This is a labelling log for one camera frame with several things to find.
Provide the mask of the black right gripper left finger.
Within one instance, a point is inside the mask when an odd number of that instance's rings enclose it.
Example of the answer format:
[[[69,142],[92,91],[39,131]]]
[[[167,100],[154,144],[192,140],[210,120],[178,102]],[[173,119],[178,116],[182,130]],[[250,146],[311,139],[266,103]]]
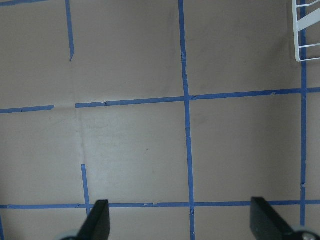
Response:
[[[97,200],[76,235],[77,240],[108,240],[111,232],[109,201]]]

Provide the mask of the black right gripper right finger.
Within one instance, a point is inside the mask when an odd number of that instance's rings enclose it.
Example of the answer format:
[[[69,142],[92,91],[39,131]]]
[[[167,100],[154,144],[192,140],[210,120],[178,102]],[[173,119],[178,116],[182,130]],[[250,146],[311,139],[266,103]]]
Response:
[[[252,197],[250,230],[256,240],[299,240],[300,233],[272,208],[263,197]]]

